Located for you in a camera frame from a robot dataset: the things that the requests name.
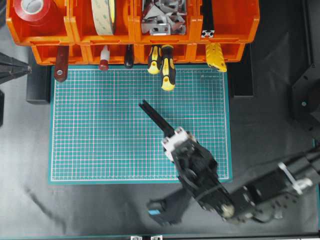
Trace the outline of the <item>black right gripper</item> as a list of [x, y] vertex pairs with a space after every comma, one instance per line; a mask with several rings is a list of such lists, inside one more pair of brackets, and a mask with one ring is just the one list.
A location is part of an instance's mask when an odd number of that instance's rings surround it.
[[235, 206], [217, 174], [217, 162], [209, 150], [192, 139], [182, 127], [174, 136], [165, 137], [161, 144], [166, 157], [174, 163], [182, 188], [164, 199], [164, 221], [179, 222], [194, 200], [205, 211], [217, 212], [229, 219]]

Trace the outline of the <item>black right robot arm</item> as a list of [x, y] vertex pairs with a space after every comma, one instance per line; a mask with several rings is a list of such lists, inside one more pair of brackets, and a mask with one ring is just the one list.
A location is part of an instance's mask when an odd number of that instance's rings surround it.
[[160, 225], [180, 223], [192, 200], [227, 222], [257, 222], [264, 208], [275, 210], [281, 206], [281, 198], [299, 197], [320, 182], [318, 147], [279, 162], [274, 170], [229, 193], [219, 181], [213, 155], [190, 132], [182, 127], [168, 130], [161, 144], [175, 165], [182, 187], [148, 202], [149, 216]]

